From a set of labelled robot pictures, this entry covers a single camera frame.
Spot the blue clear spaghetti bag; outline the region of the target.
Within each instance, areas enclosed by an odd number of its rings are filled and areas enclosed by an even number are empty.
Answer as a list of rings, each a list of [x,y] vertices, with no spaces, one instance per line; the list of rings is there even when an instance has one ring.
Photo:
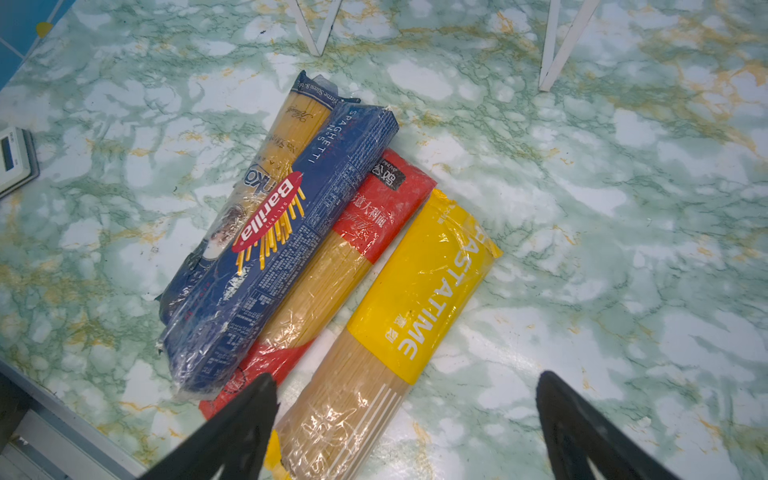
[[[321,75],[300,72],[268,135],[246,172],[236,182],[198,246],[185,258],[159,301],[159,318],[168,324],[215,261],[231,248],[245,222],[276,184],[287,176],[298,156],[345,97]]]

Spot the blue Barilla spaghetti box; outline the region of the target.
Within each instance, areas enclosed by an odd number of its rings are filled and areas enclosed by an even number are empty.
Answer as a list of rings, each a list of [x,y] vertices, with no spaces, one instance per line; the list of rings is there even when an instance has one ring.
[[[161,337],[174,393],[215,398],[399,129],[388,107],[342,102],[233,233]]]

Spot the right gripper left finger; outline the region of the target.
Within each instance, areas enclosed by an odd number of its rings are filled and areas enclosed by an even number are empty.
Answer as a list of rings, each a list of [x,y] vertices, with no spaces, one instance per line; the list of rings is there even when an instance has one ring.
[[[277,384],[262,374],[143,477],[257,479],[278,408]]]

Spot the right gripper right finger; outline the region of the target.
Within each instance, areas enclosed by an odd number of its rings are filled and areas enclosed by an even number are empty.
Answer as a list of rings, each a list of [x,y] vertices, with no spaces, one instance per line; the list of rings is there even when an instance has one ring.
[[[557,479],[675,479],[552,371],[543,372],[536,405]]]

